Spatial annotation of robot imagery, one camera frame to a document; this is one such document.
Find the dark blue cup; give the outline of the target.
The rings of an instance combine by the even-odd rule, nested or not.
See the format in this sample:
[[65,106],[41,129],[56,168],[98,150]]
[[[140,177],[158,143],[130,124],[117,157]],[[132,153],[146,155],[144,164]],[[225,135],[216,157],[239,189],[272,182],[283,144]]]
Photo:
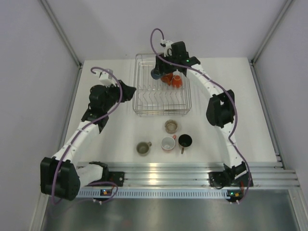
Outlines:
[[150,74],[151,74],[151,77],[153,79],[155,79],[155,80],[158,80],[158,79],[162,78],[162,74],[158,70],[156,70],[156,69],[152,69]]

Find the orange cup black interior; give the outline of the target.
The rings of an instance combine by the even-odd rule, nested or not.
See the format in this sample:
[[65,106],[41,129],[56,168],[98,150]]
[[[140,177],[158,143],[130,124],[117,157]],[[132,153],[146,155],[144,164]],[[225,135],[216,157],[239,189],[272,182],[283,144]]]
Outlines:
[[164,76],[161,78],[161,81],[162,81],[163,83],[168,84],[168,85],[170,86],[170,85],[171,85],[171,82],[172,82],[172,79],[173,79],[173,73],[170,73],[170,74],[164,75]]

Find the small orange cup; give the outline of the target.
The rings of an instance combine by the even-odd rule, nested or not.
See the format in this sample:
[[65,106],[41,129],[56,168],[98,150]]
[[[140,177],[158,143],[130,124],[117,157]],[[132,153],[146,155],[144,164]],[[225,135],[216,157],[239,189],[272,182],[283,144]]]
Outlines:
[[182,87],[182,84],[183,82],[182,82],[181,77],[179,75],[174,75],[171,80],[172,87],[179,89]]

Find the pink cup white interior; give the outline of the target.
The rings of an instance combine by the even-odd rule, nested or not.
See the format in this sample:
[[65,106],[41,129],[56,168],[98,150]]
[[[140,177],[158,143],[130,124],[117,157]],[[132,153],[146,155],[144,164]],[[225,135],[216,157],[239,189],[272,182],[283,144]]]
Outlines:
[[165,152],[170,152],[174,149],[176,145],[176,135],[173,136],[166,136],[161,140],[161,148]]

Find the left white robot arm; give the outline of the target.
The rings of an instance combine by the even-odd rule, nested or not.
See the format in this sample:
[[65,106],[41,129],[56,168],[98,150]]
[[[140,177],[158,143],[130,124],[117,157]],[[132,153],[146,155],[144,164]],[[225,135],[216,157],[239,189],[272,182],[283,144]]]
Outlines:
[[135,91],[135,87],[121,80],[109,86],[91,87],[88,108],[72,137],[56,154],[43,158],[40,163],[40,190],[43,194],[72,201],[82,187],[93,182],[104,186],[109,182],[107,164],[92,161],[78,169],[77,163],[102,132],[111,112],[120,103],[130,101]]

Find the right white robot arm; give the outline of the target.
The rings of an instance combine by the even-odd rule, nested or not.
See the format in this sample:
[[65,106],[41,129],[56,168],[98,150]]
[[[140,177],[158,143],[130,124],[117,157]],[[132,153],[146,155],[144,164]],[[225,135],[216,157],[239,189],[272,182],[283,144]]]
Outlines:
[[209,124],[217,129],[221,141],[226,145],[226,150],[222,154],[224,170],[210,173],[210,185],[217,189],[237,185],[248,170],[233,140],[238,122],[234,92],[225,90],[213,81],[206,74],[200,61],[196,57],[189,56],[183,41],[172,42],[161,39],[160,45],[165,50],[156,55],[151,75],[158,78],[179,71],[209,97],[206,118]]

